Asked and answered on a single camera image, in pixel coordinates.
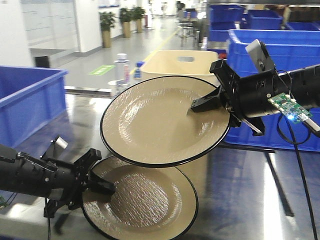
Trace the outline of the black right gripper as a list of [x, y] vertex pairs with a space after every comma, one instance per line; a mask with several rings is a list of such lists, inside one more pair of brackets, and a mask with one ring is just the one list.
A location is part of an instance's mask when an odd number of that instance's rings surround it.
[[192, 101], [190, 109], [194, 113], [231, 108], [231, 115], [252, 129], [253, 136], [263, 136], [265, 125], [263, 116], [273, 115], [277, 110], [268, 99], [275, 95], [274, 84], [279, 76], [274, 69], [258, 74], [240, 77], [224, 59], [211, 63], [213, 73], [220, 85], [207, 95]]

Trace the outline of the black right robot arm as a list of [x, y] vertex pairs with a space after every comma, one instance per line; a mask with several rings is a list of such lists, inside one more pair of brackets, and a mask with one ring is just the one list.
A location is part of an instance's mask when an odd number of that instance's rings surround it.
[[209, 94], [194, 100], [191, 110], [206, 112], [224, 107], [231, 114], [230, 126], [245, 123], [253, 136], [265, 133], [263, 116], [279, 113], [268, 100], [281, 93], [292, 94], [297, 102], [309, 110], [320, 106], [320, 66], [312, 65], [288, 73], [275, 69], [240, 77], [224, 59], [212, 62], [213, 73], [220, 85]]

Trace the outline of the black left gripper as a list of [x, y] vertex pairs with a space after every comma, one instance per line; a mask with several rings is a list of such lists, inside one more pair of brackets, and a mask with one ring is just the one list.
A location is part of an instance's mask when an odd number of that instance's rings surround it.
[[53, 157], [53, 140], [48, 149], [41, 156], [42, 160], [53, 164], [57, 170], [53, 177], [46, 177], [50, 194], [45, 201], [43, 216], [54, 218], [55, 213], [62, 206], [68, 206], [69, 210], [75, 210], [82, 205], [83, 191], [89, 188], [92, 192], [113, 195], [116, 192], [114, 183], [109, 182], [90, 171], [93, 165], [102, 159], [102, 154], [95, 148], [90, 148], [83, 156], [75, 162], [65, 162]]

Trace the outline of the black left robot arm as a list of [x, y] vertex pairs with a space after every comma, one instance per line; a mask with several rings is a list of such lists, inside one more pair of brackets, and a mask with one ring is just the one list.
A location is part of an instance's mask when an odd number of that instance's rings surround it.
[[70, 210], [81, 207], [85, 190], [112, 196], [115, 184], [93, 172], [94, 164], [102, 158], [101, 152], [90, 148], [75, 162], [65, 162], [58, 157], [67, 145], [57, 136], [40, 158], [1, 145], [1, 190], [48, 199], [43, 210], [46, 218], [54, 218], [64, 205]]

